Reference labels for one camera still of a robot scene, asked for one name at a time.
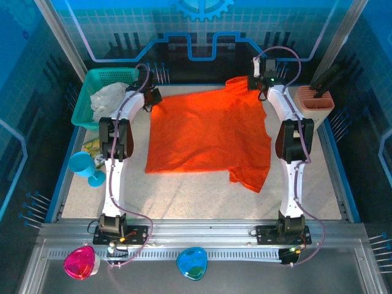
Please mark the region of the teal plastic basket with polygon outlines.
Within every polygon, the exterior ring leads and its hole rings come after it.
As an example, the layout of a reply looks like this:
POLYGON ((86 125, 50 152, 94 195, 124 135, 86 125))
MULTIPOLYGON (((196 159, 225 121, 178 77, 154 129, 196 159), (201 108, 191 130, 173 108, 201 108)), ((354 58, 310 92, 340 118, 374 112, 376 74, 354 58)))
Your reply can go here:
POLYGON ((71 122, 74 126, 84 127, 86 130, 98 131, 99 124, 93 120, 90 96, 104 86, 122 82, 132 84, 138 78, 138 70, 130 67, 106 67, 91 69, 87 72, 81 87, 71 122))

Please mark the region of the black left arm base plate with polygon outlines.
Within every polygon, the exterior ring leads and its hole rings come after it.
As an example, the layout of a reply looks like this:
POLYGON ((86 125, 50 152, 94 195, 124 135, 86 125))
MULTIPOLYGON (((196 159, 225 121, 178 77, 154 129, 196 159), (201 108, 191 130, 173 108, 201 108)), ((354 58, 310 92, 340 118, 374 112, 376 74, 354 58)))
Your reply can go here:
POLYGON ((148 226, 129 225, 122 236, 120 233, 105 233, 99 227, 95 228, 92 243, 94 245, 109 245, 111 242, 123 245, 142 245, 148 237, 148 226))

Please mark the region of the yellow green snack packet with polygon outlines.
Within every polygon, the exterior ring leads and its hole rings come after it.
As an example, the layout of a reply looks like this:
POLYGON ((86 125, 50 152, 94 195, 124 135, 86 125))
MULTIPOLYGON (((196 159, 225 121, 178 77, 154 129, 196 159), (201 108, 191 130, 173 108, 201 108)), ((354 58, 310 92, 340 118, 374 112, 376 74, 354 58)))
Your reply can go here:
POLYGON ((105 158, 100 151, 100 141, 98 137, 83 143, 81 150, 88 153, 92 157, 96 168, 100 169, 104 165, 105 158))

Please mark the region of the beige knife block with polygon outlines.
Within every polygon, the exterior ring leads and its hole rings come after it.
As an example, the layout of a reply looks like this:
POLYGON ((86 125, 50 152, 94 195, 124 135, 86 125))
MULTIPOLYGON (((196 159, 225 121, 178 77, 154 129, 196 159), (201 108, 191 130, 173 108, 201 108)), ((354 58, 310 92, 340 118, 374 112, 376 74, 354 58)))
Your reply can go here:
POLYGON ((309 86, 299 86, 296 90, 293 101, 301 114, 314 122, 314 130, 317 130, 321 123, 334 109, 334 100, 329 91, 316 97, 316 90, 311 90, 309 86))

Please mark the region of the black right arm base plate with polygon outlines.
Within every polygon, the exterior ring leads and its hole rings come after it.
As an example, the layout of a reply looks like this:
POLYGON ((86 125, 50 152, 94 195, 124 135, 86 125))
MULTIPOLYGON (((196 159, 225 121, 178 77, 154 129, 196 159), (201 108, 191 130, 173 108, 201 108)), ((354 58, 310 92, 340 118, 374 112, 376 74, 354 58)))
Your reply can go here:
POLYGON ((275 225, 258 225, 255 230, 258 245, 312 244, 310 230, 307 225, 301 233, 291 235, 280 235, 275 225))

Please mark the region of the blue plastic goblet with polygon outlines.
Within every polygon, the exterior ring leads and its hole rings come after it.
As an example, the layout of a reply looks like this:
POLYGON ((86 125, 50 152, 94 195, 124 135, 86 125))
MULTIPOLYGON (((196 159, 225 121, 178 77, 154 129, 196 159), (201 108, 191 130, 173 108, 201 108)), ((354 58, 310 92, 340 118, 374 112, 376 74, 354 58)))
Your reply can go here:
POLYGON ((106 180, 105 173, 96 168, 93 158, 84 151, 73 154, 68 167, 76 175, 86 178, 91 187, 99 187, 106 180))

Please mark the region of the orange t-shirt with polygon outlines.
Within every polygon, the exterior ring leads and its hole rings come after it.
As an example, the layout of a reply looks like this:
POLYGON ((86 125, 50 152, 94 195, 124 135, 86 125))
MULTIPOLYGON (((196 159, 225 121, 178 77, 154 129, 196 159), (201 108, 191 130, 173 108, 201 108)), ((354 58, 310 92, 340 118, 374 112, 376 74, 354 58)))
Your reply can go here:
POLYGON ((224 88, 169 96, 151 113, 146 173, 228 171, 259 193, 271 165, 271 138, 258 92, 247 77, 224 88))

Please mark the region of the aluminium frame post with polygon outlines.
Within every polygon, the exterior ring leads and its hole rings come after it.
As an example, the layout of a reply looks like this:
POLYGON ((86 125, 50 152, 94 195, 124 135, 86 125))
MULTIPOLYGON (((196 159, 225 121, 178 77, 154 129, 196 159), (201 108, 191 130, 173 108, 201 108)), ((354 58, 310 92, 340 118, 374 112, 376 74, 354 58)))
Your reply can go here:
POLYGON ((316 69, 311 82, 315 82, 321 74, 327 71, 333 64, 340 50, 347 41, 352 29, 361 16, 369 0, 352 0, 341 24, 339 25, 330 45, 328 46, 318 68, 316 69))
POLYGON ((34 0, 34 2, 47 22, 47 25, 50 27, 53 35, 56 37, 56 40, 61 46, 75 73, 78 75, 81 82, 84 83, 88 70, 75 44, 70 38, 70 35, 62 24, 58 13, 51 3, 51 0, 34 0))

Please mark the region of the aluminium rail frame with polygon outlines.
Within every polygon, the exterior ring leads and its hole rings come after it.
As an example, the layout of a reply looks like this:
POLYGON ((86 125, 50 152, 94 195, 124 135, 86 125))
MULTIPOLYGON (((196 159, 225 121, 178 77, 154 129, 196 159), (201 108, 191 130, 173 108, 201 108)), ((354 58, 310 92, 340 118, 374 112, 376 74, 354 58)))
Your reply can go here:
POLYGON ((45 224, 40 229, 18 294, 389 294, 363 224, 309 221, 312 244, 294 267, 281 265, 277 246, 260 246, 255 220, 156 220, 139 258, 120 267, 106 263, 82 281, 70 278, 63 260, 91 244, 85 220, 45 224), (199 281, 184 277, 176 258, 191 247, 208 255, 199 281))

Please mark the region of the white t-shirt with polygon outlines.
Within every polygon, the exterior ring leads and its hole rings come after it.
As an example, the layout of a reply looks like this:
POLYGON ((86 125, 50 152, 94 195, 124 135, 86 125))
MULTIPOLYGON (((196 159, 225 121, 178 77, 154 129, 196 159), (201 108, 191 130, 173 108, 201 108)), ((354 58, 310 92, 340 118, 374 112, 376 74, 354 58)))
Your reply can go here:
POLYGON ((121 82, 112 83, 90 96, 94 122, 98 123, 102 117, 110 117, 120 107, 128 86, 121 82))

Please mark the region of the small black controller board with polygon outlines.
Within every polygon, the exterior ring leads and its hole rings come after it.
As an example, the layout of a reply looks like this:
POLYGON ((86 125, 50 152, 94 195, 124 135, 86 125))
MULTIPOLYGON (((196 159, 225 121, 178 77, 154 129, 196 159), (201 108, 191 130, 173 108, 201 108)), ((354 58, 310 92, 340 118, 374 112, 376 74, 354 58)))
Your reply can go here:
POLYGON ((119 258, 127 258, 129 256, 128 246, 121 243, 109 242, 107 245, 106 258, 109 260, 117 260, 119 258))
POLYGON ((302 251, 304 251, 306 247, 304 245, 294 246, 286 249, 279 249, 278 255, 281 263, 283 265, 289 265, 291 263, 296 263, 302 251))

